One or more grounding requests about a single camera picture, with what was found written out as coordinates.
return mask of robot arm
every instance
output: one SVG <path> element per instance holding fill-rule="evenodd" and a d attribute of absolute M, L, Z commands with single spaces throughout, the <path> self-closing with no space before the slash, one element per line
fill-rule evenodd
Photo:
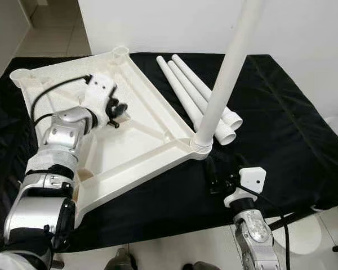
<path fill-rule="evenodd" d="M 261 167 L 243 168 L 239 171 L 241 186 L 261 193 L 266 172 Z M 235 237 L 242 251 L 245 270 L 280 270 L 273 250 L 273 234 L 262 213 L 255 208 L 256 196 L 237 188 L 224 199 L 226 207 L 234 213 Z"/>
<path fill-rule="evenodd" d="M 114 82 L 91 77 L 82 106 L 53 115 L 42 146 L 28 161 L 25 178 L 5 221 L 1 252 L 21 256 L 39 270 L 50 269 L 54 252 L 65 250 L 74 228 L 74 174 L 82 138 L 107 124 L 127 105 L 113 97 Z"/>

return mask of floor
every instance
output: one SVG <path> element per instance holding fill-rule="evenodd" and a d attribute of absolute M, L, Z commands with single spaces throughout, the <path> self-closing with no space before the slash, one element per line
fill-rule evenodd
<path fill-rule="evenodd" d="M 31 16 L 28 31 L 16 56 L 65 57 L 91 55 L 77 0 L 49 0 Z"/>
<path fill-rule="evenodd" d="M 291 253 L 293 270 L 338 270 L 338 253 L 332 247 L 338 245 L 337 208 L 317 214 L 322 230 L 319 248 L 309 255 Z M 115 256 L 118 248 L 126 248 L 137 260 L 139 270 L 181 270 L 185 263 L 199 260 L 211 263 L 221 270 L 243 269 L 239 247 L 234 239 L 234 226 L 224 226 L 183 235 L 136 242 L 78 253 L 58 254 L 56 259 L 65 262 L 64 270 L 102 270 Z M 277 243 L 274 250 L 282 270 L 285 267 L 284 248 Z"/>
<path fill-rule="evenodd" d="M 27 33 L 16 56 L 65 57 L 90 55 L 84 23 L 77 0 L 50 0 L 31 16 L 33 28 Z M 322 230 L 320 247 L 306 256 L 291 255 L 292 269 L 338 270 L 338 211 L 333 208 L 317 215 Z M 65 262 L 64 270 L 102 270 L 108 260 L 124 247 L 137 259 L 140 270 L 180 270 L 185 263 L 205 261 L 221 270 L 243 269 L 234 239 L 234 228 L 225 226 L 123 246 L 80 253 L 57 254 Z M 285 269 L 284 249 L 275 251 Z"/>

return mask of white wall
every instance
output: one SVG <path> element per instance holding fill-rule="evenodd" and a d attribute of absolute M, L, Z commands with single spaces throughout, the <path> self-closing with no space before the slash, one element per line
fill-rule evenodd
<path fill-rule="evenodd" d="M 0 76 L 25 37 L 29 24 L 17 0 L 0 0 Z"/>
<path fill-rule="evenodd" d="M 223 53 L 241 0 L 79 0 L 94 54 Z M 323 117 L 338 115 L 338 0 L 267 0 L 248 53 L 271 54 Z"/>

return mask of white plastic pipe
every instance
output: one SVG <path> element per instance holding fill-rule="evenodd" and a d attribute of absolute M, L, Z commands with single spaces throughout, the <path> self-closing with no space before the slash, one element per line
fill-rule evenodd
<path fill-rule="evenodd" d="M 184 107 L 184 110 L 189 115 L 189 118 L 191 119 L 194 125 L 194 130 L 197 131 L 202 121 L 203 114 L 201 113 L 199 108 L 195 105 L 193 100 L 189 97 L 189 95 L 187 94 L 183 86 L 180 84 L 178 79 L 175 77 L 174 73 L 170 70 L 164 58 L 162 56 L 158 56 L 157 62 L 160 68 L 162 69 L 165 77 L 169 81 L 170 86 L 173 88 L 180 103 Z"/>
<path fill-rule="evenodd" d="M 175 64 L 180 68 L 180 70 L 185 74 L 186 77 L 191 81 L 191 83 L 196 87 L 197 91 L 200 92 L 201 96 L 208 102 L 210 100 L 210 95 L 212 91 L 207 87 L 207 85 L 191 70 L 190 67 L 178 56 L 173 55 L 171 57 Z M 243 119 L 234 111 L 224 108 L 223 113 L 221 114 L 221 119 L 231 126 L 233 130 L 238 129 L 242 123 Z"/>
<path fill-rule="evenodd" d="M 177 65 L 175 65 L 173 61 L 169 61 L 168 66 L 173 71 L 181 85 L 184 86 L 184 89 L 186 90 L 190 98 L 204 114 L 207 110 L 208 102 L 203 98 L 203 96 L 198 92 L 195 86 L 192 85 L 192 83 L 187 79 L 184 73 L 181 72 L 181 70 L 177 67 Z M 237 135 L 229 125 L 225 124 L 222 120 L 219 120 L 214 136 L 221 145 L 227 145 L 233 142 Z"/>
<path fill-rule="evenodd" d="M 212 141 L 221 114 L 226 107 L 247 56 L 250 37 L 259 20 L 263 3 L 264 0 L 244 0 L 233 40 L 226 50 L 207 111 L 191 142 L 191 146 L 196 151 L 208 151 L 210 149 L 208 145 Z"/>

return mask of cable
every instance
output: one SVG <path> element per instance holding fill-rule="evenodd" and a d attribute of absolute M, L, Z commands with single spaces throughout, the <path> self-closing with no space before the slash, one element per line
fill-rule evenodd
<path fill-rule="evenodd" d="M 237 187 L 241 188 L 242 190 L 257 196 L 259 198 L 262 198 L 264 201 L 266 201 L 268 204 L 270 204 L 272 207 L 276 208 L 282 222 L 283 222 L 283 226 L 284 226 L 284 234 L 286 237 L 286 267 L 287 270 L 291 269 L 291 264 L 290 264 L 290 247 L 289 247 L 289 230 L 288 230 L 288 224 L 286 223 L 285 219 L 284 219 L 284 215 L 282 210 L 274 203 L 272 203 L 269 199 L 267 199 L 265 196 L 263 196 L 262 194 L 259 194 L 253 190 L 250 190 L 249 188 L 243 187 L 241 184 L 236 184 Z"/>
<path fill-rule="evenodd" d="M 43 120 L 44 118 L 47 118 L 47 117 L 53 116 L 53 115 L 54 115 L 54 114 L 44 114 L 44 115 L 40 116 L 37 120 L 35 120 L 35 122 L 34 122 L 34 127 L 36 127 L 37 124 L 39 124 L 39 122 L 40 122 L 41 120 Z"/>
<path fill-rule="evenodd" d="M 38 103 L 38 101 L 40 100 L 40 98 L 42 98 L 44 95 L 48 94 L 50 91 L 54 90 L 57 87 L 60 87 L 60 86 L 62 86 L 64 84 L 67 84 L 67 83 L 74 82 L 76 80 L 85 79 L 85 82 L 89 83 L 89 81 L 90 81 L 91 78 L 92 78 L 92 75 L 84 75 L 84 76 L 76 77 L 76 78 L 65 80 L 65 81 L 63 81 L 61 83 L 55 84 L 52 87 L 50 87 L 50 88 L 46 89 L 45 91 L 43 91 L 41 94 L 39 94 L 39 96 L 37 96 L 35 98 L 35 100 L 34 100 L 34 102 L 32 104 L 32 107 L 30 109 L 30 118 L 32 119 L 32 121 L 35 122 L 35 119 L 34 119 L 35 106 Z"/>

